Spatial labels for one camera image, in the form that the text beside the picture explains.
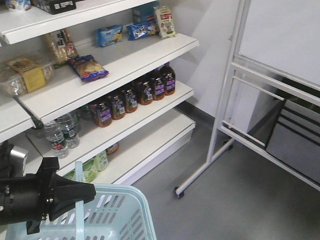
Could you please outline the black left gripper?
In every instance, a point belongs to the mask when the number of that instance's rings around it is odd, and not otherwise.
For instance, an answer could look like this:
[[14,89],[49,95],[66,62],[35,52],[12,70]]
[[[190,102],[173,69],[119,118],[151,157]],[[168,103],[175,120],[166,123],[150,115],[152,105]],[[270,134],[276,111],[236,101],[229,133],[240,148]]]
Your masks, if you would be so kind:
[[26,233],[36,234],[47,216],[53,222],[74,209],[76,202],[95,198],[93,184],[57,175],[59,168],[57,157],[44,157],[35,174],[1,179],[0,224],[25,222]]

